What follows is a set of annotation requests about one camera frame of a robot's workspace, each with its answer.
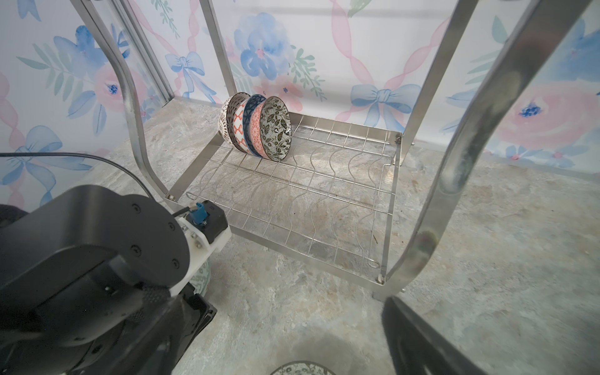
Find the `wire rack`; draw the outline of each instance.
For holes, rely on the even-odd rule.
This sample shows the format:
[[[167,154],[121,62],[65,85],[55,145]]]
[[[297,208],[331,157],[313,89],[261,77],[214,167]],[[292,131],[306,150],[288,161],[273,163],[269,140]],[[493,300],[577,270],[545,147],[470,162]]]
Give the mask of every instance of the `wire rack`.
[[[220,145],[187,197],[220,205],[232,227],[265,245],[374,280],[387,263],[400,138],[310,116],[292,114],[291,120],[292,144],[283,161]]]

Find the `curved metal leg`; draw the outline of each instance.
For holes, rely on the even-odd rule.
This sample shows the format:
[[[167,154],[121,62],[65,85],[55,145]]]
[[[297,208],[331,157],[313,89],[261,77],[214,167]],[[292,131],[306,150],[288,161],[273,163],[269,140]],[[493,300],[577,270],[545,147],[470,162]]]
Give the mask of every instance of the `curved metal leg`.
[[[488,139],[589,3],[538,0],[529,5],[461,119],[404,254],[377,299],[397,294],[423,270]]]
[[[148,180],[148,183],[161,196],[167,193],[167,188],[164,186],[160,178],[154,173],[148,160],[148,152],[146,150],[146,138],[144,136],[144,128],[142,124],[142,116],[140,114],[140,103],[137,98],[136,86],[133,83],[133,78],[125,59],[121,55],[118,46],[113,40],[109,30],[100,18],[100,15],[94,8],[91,0],[71,0],[71,4],[79,13],[83,23],[87,26],[92,36],[98,43],[100,49],[106,55],[109,63],[113,67],[121,94],[123,95],[123,103],[125,104],[125,118],[127,120],[127,128],[129,129],[129,139],[131,141],[131,150],[133,157],[136,160],[142,175]]]

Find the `cable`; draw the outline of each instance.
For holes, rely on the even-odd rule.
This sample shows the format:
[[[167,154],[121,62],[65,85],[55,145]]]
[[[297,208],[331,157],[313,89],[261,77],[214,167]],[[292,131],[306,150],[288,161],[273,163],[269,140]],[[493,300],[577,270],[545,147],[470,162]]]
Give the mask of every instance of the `cable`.
[[[177,217],[179,215],[183,215],[184,213],[188,212],[189,210],[190,210],[189,207],[184,207],[184,208],[180,209],[179,211],[174,212],[173,213],[173,217]]]
[[[103,161],[103,162],[110,164],[111,166],[113,166],[115,168],[121,169],[123,172],[127,173],[131,178],[136,180],[136,182],[142,187],[144,192],[152,200],[156,201],[156,199],[154,199],[154,197],[152,196],[152,193],[150,193],[150,190],[148,190],[146,185],[144,185],[142,180],[140,180],[136,175],[131,173],[127,168],[122,167],[122,166],[118,165],[117,163],[115,163],[114,161],[105,159],[103,157],[99,157],[96,155],[90,155],[90,154],[81,154],[79,152],[0,152],[0,158],[20,158],[20,157],[35,158],[35,157],[46,157],[46,156],[63,156],[63,157],[71,156],[71,157],[81,157],[81,158],[96,159],[96,160]]]

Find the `dish rack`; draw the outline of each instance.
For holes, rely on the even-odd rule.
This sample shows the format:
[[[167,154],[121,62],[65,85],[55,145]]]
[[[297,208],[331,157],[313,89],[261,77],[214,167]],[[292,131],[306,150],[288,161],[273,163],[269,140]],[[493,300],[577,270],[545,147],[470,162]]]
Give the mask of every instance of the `dish rack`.
[[[173,210],[209,199],[234,234],[373,290],[383,300],[426,266],[488,139],[591,0],[533,0],[446,150],[413,233],[388,267],[398,171],[478,0],[458,0],[403,133],[291,113],[292,145],[281,162],[223,146],[215,134],[174,185],[154,173],[133,78],[91,0],[71,0],[113,67],[136,163]],[[172,91],[127,0],[108,0],[159,90]],[[211,0],[200,0],[229,95],[237,92]]]

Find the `patterned bowl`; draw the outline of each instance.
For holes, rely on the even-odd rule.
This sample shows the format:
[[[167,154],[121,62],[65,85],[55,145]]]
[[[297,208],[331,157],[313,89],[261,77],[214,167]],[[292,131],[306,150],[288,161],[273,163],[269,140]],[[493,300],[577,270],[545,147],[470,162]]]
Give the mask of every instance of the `patterned bowl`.
[[[254,113],[252,113],[252,118],[250,119],[250,140],[260,156],[268,160],[269,157],[262,146],[262,139],[260,139],[260,113],[264,105],[265,102],[260,103],[254,110]]]
[[[265,153],[272,161],[283,160],[290,151],[290,113],[278,97],[269,97],[260,112],[260,138]]]
[[[246,108],[244,108],[244,138],[246,139],[246,145],[250,149],[250,152],[256,156],[260,156],[258,151],[252,145],[252,140],[250,139],[250,119],[256,107],[259,106],[260,103],[264,102],[266,98],[260,94],[254,94],[248,99],[248,103],[246,103]]]
[[[246,108],[248,100],[249,99],[244,100],[235,110],[235,114],[233,115],[233,136],[235,138],[235,144],[238,145],[238,149],[244,152],[250,152],[250,149],[246,145],[246,140],[244,139],[244,123],[242,122],[244,109]]]
[[[242,104],[244,100],[248,98],[250,98],[250,95],[246,94],[245,92],[239,92],[230,97],[221,107],[221,115],[219,116],[219,131],[225,140],[225,143],[231,147],[237,148],[240,151],[243,150],[235,141],[235,135],[233,133],[233,116],[235,114],[235,110],[240,106],[240,104]]]

